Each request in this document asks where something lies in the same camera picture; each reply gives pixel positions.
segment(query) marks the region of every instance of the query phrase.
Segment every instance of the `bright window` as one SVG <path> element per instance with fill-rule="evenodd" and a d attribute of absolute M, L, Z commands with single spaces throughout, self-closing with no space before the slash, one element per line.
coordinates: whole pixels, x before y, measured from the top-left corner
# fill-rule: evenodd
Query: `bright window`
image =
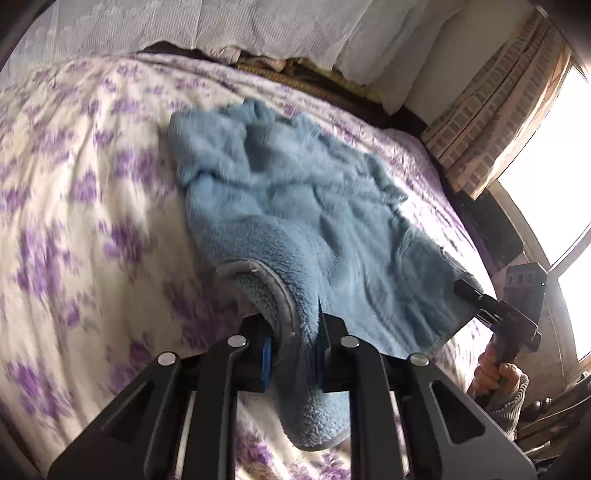
<path fill-rule="evenodd" d="M 585 241 L 591 223 L 591 86 L 572 67 L 558 97 L 527 145 L 499 182 L 527 220 L 553 269 L 573 327 L 577 357 L 591 351 L 591 247 L 566 254 Z"/>

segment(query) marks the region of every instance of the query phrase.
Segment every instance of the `hand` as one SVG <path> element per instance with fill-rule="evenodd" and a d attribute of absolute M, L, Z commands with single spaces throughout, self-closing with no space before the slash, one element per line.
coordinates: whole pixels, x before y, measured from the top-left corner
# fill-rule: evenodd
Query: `hand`
<path fill-rule="evenodd" d="M 500 364 L 497 368 L 496 349 L 493 343 L 489 343 L 478 357 L 478 367 L 474 370 L 474 380 L 472 388 L 476 395 L 484 395 L 491 390 L 499 389 L 499 380 L 506 378 L 507 382 L 503 388 L 503 393 L 513 392 L 521 378 L 521 370 L 513 364 Z"/>

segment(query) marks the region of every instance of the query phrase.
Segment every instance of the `fleece fabric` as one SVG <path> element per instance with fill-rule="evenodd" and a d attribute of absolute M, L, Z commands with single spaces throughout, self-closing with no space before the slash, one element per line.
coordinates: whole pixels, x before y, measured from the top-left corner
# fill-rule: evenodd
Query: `fleece fabric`
<path fill-rule="evenodd" d="M 453 283 L 478 283 L 399 213 L 405 195 L 377 155 L 252 99 L 177 112 L 168 140 L 197 245 L 273 325 L 270 393 L 299 448 L 349 433 L 347 394 L 316 386 L 319 300 L 399 357 L 433 352 L 475 315 Z"/>

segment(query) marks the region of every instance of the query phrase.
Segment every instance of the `sleeve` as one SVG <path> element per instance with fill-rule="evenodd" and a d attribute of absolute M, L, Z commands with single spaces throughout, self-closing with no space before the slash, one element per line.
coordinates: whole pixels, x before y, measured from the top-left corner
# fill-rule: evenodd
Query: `sleeve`
<path fill-rule="evenodd" d="M 525 400 L 525 390 L 529 383 L 530 379 L 527 375 L 521 374 L 519 383 L 515 386 L 513 392 L 499 397 L 488 412 L 495 423 L 505 432 L 509 440 L 515 438 L 519 413 L 521 412 L 521 407 Z"/>

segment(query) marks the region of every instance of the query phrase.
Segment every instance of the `black handle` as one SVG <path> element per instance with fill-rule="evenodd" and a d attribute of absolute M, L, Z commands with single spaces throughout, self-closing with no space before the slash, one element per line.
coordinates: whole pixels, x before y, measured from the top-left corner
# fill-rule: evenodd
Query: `black handle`
<path fill-rule="evenodd" d="M 511 342 L 504 335 L 496 334 L 492 337 L 492 343 L 495 345 L 496 351 L 496 362 L 495 366 L 498 368 L 500 364 L 513 364 L 517 358 L 519 352 L 519 345 L 515 342 Z M 507 383 L 506 378 L 499 380 L 499 388 L 497 390 L 491 390 L 490 392 L 479 395 L 474 400 L 476 403 L 485 411 L 488 411 L 490 407 L 495 404 L 496 398 L 501 394 L 505 384 Z"/>

